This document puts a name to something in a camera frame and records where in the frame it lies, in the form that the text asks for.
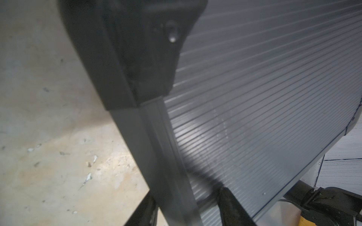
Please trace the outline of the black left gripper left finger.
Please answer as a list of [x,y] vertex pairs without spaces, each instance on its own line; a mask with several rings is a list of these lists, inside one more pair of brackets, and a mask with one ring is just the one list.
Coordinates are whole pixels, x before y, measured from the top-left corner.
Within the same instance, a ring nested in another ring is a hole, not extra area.
[[158,205],[148,192],[124,226],[156,226]]

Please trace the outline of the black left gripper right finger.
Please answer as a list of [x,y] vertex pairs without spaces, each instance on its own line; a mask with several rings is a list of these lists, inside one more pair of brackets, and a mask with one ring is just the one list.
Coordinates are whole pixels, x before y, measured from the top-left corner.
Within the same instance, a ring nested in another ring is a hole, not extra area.
[[222,226],[256,226],[256,223],[227,187],[220,188],[217,205]]

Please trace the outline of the large dark grey poker case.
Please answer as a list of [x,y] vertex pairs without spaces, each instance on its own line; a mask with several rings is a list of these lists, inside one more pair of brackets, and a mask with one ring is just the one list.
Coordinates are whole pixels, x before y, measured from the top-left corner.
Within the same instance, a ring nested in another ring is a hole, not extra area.
[[256,221],[362,114],[361,1],[58,1],[167,223]]

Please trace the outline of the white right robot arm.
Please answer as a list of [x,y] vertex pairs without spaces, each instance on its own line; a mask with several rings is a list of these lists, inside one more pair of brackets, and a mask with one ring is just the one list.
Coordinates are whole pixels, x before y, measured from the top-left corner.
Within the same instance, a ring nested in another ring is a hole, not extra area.
[[360,226],[362,196],[337,187],[318,188],[298,181],[284,196],[317,226]]

